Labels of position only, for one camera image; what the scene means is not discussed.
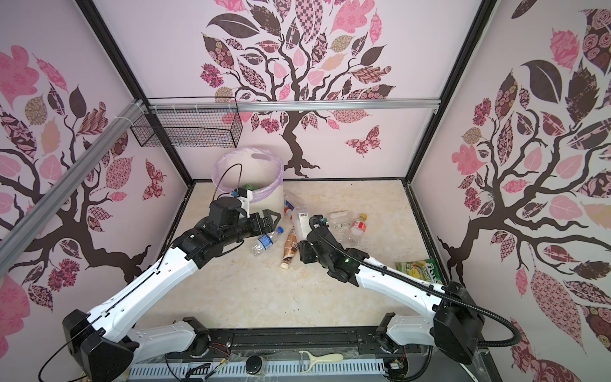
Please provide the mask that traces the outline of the clear white label bottle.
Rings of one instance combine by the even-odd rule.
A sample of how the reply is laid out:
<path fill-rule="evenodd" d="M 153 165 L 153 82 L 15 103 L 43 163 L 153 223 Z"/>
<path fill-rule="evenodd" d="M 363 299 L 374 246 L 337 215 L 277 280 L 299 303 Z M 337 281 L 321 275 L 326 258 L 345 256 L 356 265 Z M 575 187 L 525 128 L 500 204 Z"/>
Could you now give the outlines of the clear white label bottle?
<path fill-rule="evenodd" d="M 298 242 L 306 240 L 308 234 L 311 232 L 308 209 L 303 206 L 295 207 L 291 213 L 291 220 L 294 224 Z"/>

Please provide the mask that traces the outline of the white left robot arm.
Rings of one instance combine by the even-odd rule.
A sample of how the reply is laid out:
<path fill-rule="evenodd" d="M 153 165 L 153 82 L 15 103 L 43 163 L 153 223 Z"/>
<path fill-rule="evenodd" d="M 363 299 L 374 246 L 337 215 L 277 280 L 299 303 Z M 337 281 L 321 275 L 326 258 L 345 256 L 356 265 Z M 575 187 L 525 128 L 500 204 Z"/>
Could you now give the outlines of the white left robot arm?
<path fill-rule="evenodd" d="M 250 237 L 269 234 L 281 213 L 249 213 L 243 199 L 221 197 L 211 202 L 208 216 L 185 231 L 154 265 L 106 302 L 84 313 L 67 315 L 63 328 L 68 351 L 92 381 L 113 381 L 133 364 L 167 353 L 203 357 L 212 341 L 197 319 L 135 329 L 138 320 L 183 280 L 210 260 L 229 254 Z"/>

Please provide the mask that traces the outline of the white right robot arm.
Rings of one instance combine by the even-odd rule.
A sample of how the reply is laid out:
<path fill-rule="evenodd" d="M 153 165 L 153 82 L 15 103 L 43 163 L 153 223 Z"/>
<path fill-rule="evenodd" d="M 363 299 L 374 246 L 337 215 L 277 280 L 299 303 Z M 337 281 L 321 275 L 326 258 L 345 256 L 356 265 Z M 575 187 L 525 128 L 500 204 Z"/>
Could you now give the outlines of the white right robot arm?
<path fill-rule="evenodd" d="M 485 319 L 460 283 L 444 286 L 405 275 L 356 248 L 344 249 L 322 226 L 307 235 L 303 248 L 305 263 L 319 263 L 331 278 L 384 294 L 418 314 L 383 320 L 384 338 L 395 345 L 431 345 L 460 364 L 473 362 Z"/>

